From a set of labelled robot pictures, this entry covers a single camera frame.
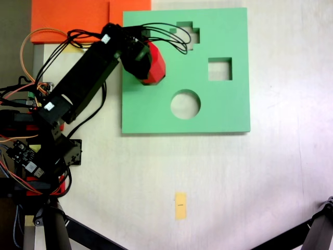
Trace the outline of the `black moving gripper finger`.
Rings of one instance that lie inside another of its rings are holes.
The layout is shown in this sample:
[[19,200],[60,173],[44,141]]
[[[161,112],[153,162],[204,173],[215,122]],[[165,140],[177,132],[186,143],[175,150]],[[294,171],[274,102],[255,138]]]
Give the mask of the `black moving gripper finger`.
[[148,79],[151,68],[151,57],[144,56],[141,60],[122,56],[122,65],[124,69],[140,80]]

